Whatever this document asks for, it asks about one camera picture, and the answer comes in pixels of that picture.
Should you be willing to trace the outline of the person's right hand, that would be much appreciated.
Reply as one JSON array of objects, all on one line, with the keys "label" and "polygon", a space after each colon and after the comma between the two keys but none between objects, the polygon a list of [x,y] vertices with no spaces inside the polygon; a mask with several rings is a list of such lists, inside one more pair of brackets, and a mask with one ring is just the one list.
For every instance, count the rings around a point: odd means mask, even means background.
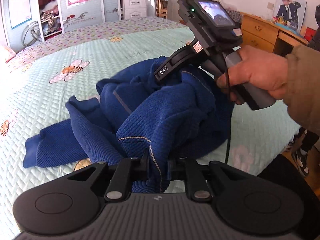
[{"label": "person's right hand", "polygon": [[238,50],[241,62],[229,68],[217,80],[217,85],[227,93],[228,87],[250,83],[266,90],[276,100],[284,98],[287,88],[288,60],[252,46]]}]

